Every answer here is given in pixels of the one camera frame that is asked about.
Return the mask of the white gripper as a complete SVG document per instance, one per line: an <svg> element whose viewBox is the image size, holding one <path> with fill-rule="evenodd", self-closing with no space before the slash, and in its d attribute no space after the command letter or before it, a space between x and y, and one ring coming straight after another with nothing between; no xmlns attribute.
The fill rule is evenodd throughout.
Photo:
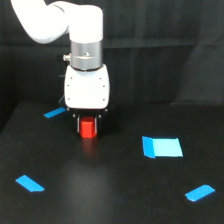
<svg viewBox="0 0 224 224"><path fill-rule="evenodd" d="M110 101L110 79L105 64L94 71L78 71L68 65L64 78L64 93L59 104L80 113L96 115L96 132L101 133L102 114ZM80 114L75 115L76 133L80 135Z"/></svg>

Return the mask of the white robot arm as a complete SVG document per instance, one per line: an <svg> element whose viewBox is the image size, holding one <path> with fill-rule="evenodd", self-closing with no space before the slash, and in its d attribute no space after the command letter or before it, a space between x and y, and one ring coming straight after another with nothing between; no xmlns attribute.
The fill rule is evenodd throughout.
<svg viewBox="0 0 224 224"><path fill-rule="evenodd" d="M83 138L98 134L99 122L110 98L107 66L103 63L103 11L94 5L65 1L10 0L28 36L48 44L67 34L70 53L64 78L64 101L72 112L77 133Z"/></svg>

